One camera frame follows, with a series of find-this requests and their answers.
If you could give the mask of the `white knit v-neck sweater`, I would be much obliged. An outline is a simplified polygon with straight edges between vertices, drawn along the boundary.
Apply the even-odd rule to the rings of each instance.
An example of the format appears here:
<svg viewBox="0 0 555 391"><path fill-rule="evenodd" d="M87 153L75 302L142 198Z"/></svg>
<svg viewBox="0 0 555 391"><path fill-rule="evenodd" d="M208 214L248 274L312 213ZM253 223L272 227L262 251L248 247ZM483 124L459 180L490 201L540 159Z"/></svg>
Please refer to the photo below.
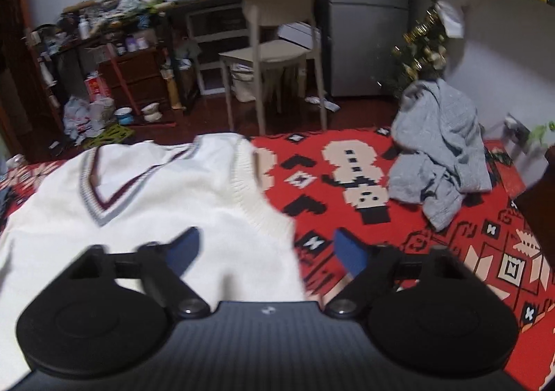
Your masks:
<svg viewBox="0 0 555 391"><path fill-rule="evenodd" d="M210 306L304 299L294 222L265 196L274 154L237 134L93 148L49 174L1 235L1 386L28 373L16 322L88 246L127 253L198 228L182 275Z"/></svg>

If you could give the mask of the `red patterned christmas blanket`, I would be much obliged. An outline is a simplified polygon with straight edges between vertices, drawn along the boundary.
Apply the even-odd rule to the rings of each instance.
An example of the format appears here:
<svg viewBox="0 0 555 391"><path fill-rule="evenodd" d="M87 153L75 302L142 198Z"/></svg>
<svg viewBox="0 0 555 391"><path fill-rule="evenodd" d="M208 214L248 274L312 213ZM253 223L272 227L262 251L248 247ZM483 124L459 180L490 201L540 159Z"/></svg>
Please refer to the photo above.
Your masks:
<svg viewBox="0 0 555 391"><path fill-rule="evenodd" d="M348 273L334 254L338 228L365 244L391 244L408 253L445 246L518 318L521 334L508 372L527 389L547 386L554 376L554 269L506 190L513 168L492 164L492 190L468 196L451 224L437 231L420 207L403 205L387 191L397 151L386 128L248 141L276 158L265 196L294 222L293 249L304 298L326 303L347 282ZM2 184L15 198L9 216L65 163L9 172Z"/></svg>

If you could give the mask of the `grey crumpled garment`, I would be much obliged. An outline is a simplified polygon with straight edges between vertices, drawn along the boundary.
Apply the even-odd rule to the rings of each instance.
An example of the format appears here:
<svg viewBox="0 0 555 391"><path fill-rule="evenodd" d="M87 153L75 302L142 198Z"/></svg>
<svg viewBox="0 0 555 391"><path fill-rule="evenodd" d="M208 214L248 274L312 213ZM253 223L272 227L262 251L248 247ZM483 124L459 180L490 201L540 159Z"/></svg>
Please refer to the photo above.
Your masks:
<svg viewBox="0 0 555 391"><path fill-rule="evenodd" d="M444 80L417 81L403 91L391 137L400 154L388 173L388 194L420 204L434 229L451 223L466 195L492 190L477 109Z"/></svg>

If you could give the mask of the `blue white ceramic bowl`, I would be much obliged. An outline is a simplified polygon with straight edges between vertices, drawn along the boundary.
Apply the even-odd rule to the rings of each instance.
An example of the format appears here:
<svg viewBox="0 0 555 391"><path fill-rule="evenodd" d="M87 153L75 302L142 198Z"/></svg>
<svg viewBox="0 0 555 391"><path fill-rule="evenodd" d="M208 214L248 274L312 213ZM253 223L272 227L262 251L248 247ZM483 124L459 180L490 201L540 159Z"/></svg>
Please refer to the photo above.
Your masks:
<svg viewBox="0 0 555 391"><path fill-rule="evenodd" d="M122 107L115 111L115 117L119 125L129 126L134 123L134 113L131 107Z"/></svg>

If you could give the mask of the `white plastic bag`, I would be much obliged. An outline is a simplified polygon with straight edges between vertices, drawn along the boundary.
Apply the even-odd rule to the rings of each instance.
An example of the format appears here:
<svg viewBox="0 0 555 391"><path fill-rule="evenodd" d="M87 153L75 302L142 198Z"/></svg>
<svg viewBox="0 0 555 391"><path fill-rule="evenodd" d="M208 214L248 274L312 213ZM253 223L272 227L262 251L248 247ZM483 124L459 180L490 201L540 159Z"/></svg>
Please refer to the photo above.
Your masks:
<svg viewBox="0 0 555 391"><path fill-rule="evenodd" d="M91 128L89 103L71 96L64 106L63 125L64 134L80 145Z"/></svg>

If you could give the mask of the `dark wooden side table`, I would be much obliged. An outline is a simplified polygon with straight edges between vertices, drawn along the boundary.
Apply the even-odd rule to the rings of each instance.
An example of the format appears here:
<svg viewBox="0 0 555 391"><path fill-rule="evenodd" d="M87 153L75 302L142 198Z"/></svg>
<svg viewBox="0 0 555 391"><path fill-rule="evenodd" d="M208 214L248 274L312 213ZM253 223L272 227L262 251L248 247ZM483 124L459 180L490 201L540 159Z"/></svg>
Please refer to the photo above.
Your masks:
<svg viewBox="0 0 555 391"><path fill-rule="evenodd" d="M554 267L555 258L555 178L548 168L543 177L522 193L515 204L531 227L547 262Z"/></svg>

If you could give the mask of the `small decorated christmas tree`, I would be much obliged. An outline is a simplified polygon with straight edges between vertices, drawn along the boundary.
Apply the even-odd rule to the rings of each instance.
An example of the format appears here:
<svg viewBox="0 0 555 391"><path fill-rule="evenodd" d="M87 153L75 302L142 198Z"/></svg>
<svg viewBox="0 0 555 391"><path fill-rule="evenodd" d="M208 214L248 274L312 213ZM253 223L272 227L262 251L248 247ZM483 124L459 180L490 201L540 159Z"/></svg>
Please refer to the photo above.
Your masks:
<svg viewBox="0 0 555 391"><path fill-rule="evenodd" d="M447 66L447 34L435 7L408 33L403 44L392 49L392 71L385 89L395 98L416 81L436 81Z"/></svg>

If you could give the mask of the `dark cluttered desk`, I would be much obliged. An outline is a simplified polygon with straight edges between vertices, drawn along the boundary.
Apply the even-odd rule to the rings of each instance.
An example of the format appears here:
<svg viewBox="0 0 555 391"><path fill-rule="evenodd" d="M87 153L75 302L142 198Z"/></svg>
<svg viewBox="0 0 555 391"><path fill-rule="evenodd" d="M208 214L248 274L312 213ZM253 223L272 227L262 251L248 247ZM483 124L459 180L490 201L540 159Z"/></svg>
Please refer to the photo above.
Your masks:
<svg viewBox="0 0 555 391"><path fill-rule="evenodd" d="M57 62L61 60L64 54L73 52L76 63L81 64L81 49L90 46L103 49L107 44L104 38L105 35L131 26L137 27L138 16L149 14L152 16L152 25L160 29L159 40L163 41L168 48L171 69L178 70L178 62L173 48L173 34L180 25L190 25L190 18L202 13L235 7L244 9L246 11L244 18L247 19L250 15L250 9L247 6L255 2L256 0L181 0L179 2L161 3L156 7L145 8L136 15L125 18L122 25L103 29L86 40L71 38L66 44L60 46L56 53L51 54L50 59ZM319 11L318 0L263 0L263 2L268 2L272 8L268 27L295 23L309 24L313 45L306 51L306 59L314 62L316 82L318 84L325 83L325 74L322 71L322 61L325 59L322 51L325 50L325 47L321 46L321 38L318 36L320 25L317 24L315 18Z"/></svg>

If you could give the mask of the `white drawer shelf unit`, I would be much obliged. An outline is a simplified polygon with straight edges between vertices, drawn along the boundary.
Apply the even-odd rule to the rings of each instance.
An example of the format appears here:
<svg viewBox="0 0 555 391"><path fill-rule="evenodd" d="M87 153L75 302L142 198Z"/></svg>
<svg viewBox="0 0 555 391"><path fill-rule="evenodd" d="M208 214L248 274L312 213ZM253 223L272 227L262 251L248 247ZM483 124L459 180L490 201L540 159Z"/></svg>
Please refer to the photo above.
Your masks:
<svg viewBox="0 0 555 391"><path fill-rule="evenodd" d="M224 93L219 54L248 45L247 22L240 4L201 9L186 15L188 39L198 46L194 59L203 96Z"/></svg>

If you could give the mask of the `grey refrigerator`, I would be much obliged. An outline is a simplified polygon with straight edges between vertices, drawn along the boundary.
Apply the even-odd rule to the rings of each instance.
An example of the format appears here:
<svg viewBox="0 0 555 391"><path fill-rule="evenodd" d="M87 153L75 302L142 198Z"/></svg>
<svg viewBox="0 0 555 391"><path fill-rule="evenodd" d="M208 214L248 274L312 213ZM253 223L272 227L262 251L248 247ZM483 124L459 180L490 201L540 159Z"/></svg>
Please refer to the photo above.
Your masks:
<svg viewBox="0 0 555 391"><path fill-rule="evenodd" d="M409 0L329 0L331 92L377 95L407 31Z"/></svg>

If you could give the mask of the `beige plastic chair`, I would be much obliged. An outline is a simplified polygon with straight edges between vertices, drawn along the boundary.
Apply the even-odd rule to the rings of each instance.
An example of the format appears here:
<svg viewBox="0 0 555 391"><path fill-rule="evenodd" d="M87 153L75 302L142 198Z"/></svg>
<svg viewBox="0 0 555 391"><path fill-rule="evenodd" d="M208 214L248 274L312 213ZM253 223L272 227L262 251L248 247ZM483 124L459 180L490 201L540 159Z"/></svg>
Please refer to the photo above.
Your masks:
<svg viewBox="0 0 555 391"><path fill-rule="evenodd" d="M253 71L259 134L264 135L266 125L263 103L263 73L266 70L284 69L293 65L300 66L310 58L314 60L321 127L324 131L327 129L321 42L316 35L314 2L315 0L242 0L242 12L248 25L249 46L219 55L228 121L231 129L234 128L230 85L230 67L232 65L247 66ZM261 41L259 34L261 34L263 28L279 28L283 25L295 23L309 25L312 41L310 48L283 39Z"/></svg>

